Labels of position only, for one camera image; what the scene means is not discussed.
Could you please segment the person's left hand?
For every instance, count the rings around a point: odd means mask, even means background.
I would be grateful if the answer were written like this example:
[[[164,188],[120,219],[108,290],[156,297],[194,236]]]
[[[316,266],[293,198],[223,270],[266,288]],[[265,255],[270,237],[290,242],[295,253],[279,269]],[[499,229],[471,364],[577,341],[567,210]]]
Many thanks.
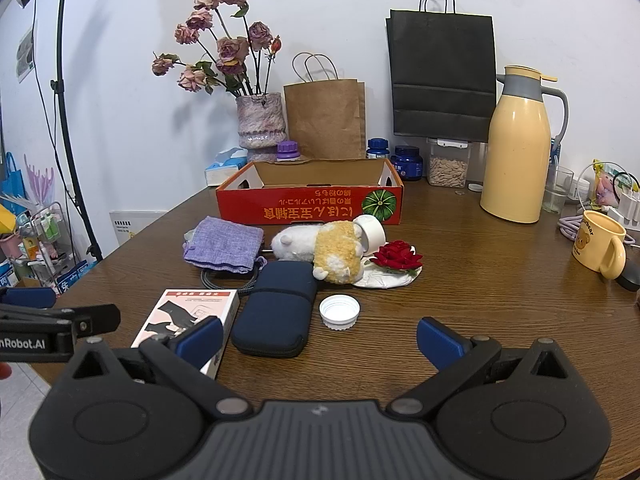
[[[9,378],[12,375],[12,368],[9,366],[8,363],[0,363],[0,379],[6,379]]]

